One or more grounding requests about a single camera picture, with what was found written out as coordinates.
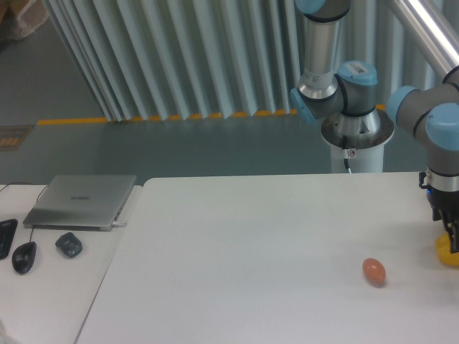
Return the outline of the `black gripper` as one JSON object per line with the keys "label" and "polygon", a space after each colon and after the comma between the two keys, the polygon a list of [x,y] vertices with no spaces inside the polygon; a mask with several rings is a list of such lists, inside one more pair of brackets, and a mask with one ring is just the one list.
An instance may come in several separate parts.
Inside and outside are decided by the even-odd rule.
{"label": "black gripper", "polygon": [[419,172],[419,187],[426,190],[432,219],[442,221],[450,242],[450,253],[458,253],[458,176],[447,177],[432,171]]}

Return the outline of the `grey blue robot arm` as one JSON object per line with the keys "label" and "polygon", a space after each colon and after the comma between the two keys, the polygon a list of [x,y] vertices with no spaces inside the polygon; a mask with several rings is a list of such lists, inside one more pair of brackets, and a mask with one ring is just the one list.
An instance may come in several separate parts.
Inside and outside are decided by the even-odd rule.
{"label": "grey blue robot arm", "polygon": [[347,167],[350,151],[385,144],[403,128],[427,153],[419,186],[432,217],[441,221],[450,252],[458,252],[458,35],[431,1],[389,1],[388,7],[413,36],[434,71],[438,87],[404,86],[376,108],[377,71],[363,61],[334,64],[341,20],[349,1],[297,1],[308,20],[305,70],[290,96],[307,121],[322,119],[322,136],[340,150]]}

